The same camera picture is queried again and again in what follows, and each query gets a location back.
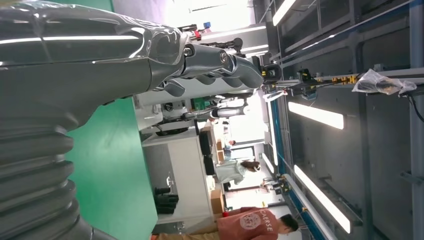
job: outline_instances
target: orange t-shirt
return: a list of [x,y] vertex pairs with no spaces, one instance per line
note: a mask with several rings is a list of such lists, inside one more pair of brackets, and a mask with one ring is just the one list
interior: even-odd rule
[[278,221],[266,208],[242,207],[240,213],[219,218],[219,240],[277,240]]

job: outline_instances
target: white table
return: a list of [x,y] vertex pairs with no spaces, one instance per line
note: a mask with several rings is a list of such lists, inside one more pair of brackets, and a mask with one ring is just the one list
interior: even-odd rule
[[142,145],[144,148],[167,146],[163,149],[169,151],[174,176],[172,181],[175,182],[179,196],[174,214],[158,215],[157,224],[184,222],[185,228],[190,228],[208,220],[213,223],[210,193],[215,188],[215,182],[212,176],[206,175],[196,130],[193,128],[170,136],[153,135]]

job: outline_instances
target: white shirt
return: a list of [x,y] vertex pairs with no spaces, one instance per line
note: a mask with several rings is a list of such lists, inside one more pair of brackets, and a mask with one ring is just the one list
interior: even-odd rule
[[247,169],[236,160],[229,160],[223,164],[216,166],[216,176],[218,181],[222,184],[228,183],[234,180],[234,184],[237,185],[245,178]]

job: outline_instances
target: green floor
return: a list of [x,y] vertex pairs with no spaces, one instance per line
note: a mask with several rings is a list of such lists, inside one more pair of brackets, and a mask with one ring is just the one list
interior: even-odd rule
[[[111,11],[110,0],[55,0]],[[158,217],[131,99],[101,106],[69,133],[81,214],[119,240],[146,240]]]

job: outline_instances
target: screw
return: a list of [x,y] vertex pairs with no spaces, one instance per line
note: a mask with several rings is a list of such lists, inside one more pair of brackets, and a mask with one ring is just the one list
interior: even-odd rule
[[193,50],[189,47],[184,48],[184,56],[191,57],[193,56]]
[[225,51],[219,53],[219,58],[221,59],[222,64],[226,64],[228,62],[228,55]]

